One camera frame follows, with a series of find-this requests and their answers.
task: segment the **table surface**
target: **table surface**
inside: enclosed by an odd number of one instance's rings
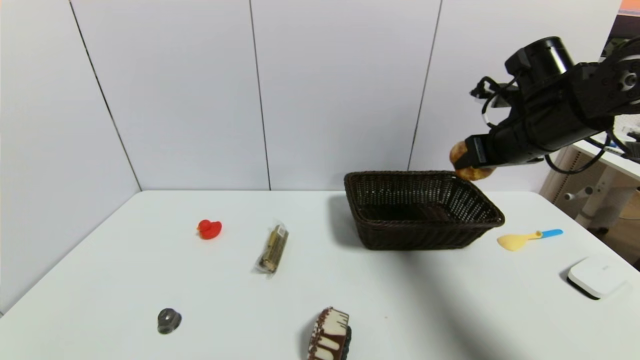
[[[600,149],[598,147],[595,147],[584,140],[576,142],[572,146],[575,149],[585,152],[592,157],[596,156],[600,152]],[[640,180],[640,164],[638,163],[623,159],[622,157],[611,154],[610,152],[605,152],[604,155],[600,158],[600,161],[636,180]]]
[[[142,192],[0,319],[0,359],[305,359],[318,313],[350,314],[349,360],[629,359],[640,274],[534,193],[487,193],[504,226],[465,249],[373,252],[344,192]],[[203,219],[220,220],[212,241]],[[290,230],[278,273],[252,272]],[[518,252],[498,236],[560,228]],[[593,254],[628,284],[594,301],[563,274]],[[160,335],[156,316],[182,316]]]

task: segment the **white router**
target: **white router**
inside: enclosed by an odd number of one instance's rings
[[[611,295],[626,283],[615,261],[603,255],[590,256],[571,267],[567,280],[593,300]]]

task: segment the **blue spoon handle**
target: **blue spoon handle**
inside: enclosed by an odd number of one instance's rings
[[[543,231],[541,239],[550,238],[551,236],[562,235],[563,233],[564,232],[562,230],[560,230],[560,229],[553,229],[553,230]]]

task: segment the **brown woven basket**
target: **brown woven basket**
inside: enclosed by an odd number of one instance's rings
[[[352,172],[344,187],[371,250],[458,249],[504,224],[480,189],[454,172]]]

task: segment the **cake slice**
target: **cake slice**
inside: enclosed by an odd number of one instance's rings
[[[308,360],[346,360],[351,342],[349,315],[327,307],[318,316],[309,341]]]

